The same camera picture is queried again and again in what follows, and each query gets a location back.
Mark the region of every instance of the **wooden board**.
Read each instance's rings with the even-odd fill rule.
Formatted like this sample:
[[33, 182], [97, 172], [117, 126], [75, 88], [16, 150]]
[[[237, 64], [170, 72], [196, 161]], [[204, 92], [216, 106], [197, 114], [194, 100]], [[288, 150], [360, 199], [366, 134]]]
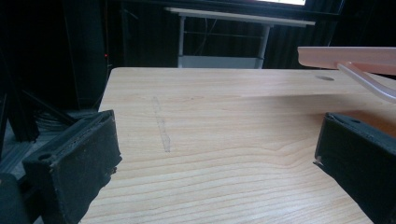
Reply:
[[81, 223], [370, 223], [312, 163], [322, 118], [396, 136], [396, 105], [338, 71], [118, 68], [107, 109], [123, 161]]

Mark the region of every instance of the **pencil mark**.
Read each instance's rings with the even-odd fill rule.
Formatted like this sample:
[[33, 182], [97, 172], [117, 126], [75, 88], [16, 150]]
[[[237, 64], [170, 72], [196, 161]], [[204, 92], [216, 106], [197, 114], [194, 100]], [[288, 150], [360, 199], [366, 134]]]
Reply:
[[165, 129], [165, 120], [161, 117], [161, 105], [158, 98], [154, 96], [151, 100], [154, 108], [155, 119], [157, 120], [158, 129], [160, 130], [161, 139], [163, 140], [163, 149], [165, 152], [171, 152], [171, 139]]

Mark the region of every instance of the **table surface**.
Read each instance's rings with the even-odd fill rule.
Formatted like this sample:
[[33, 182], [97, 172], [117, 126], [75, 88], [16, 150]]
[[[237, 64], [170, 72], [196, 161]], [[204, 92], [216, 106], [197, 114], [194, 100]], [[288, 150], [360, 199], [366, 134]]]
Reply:
[[108, 109], [123, 161], [81, 223], [370, 223], [313, 164], [321, 122], [396, 136], [396, 105], [339, 71], [117, 68]]
[[245, 14], [235, 14], [228, 12], [218, 12], [218, 11], [203, 11], [195, 9], [185, 9], [176, 7], [166, 7], [166, 10], [178, 13], [180, 16], [185, 17], [195, 17], [195, 18], [208, 18], [226, 21], [247, 21], [256, 22], [268, 25], [287, 25], [287, 26], [298, 26], [305, 27], [306, 25], [315, 25], [314, 21], [297, 21], [290, 19], [274, 18], [274, 17], [262, 17], [262, 16], [251, 16]]

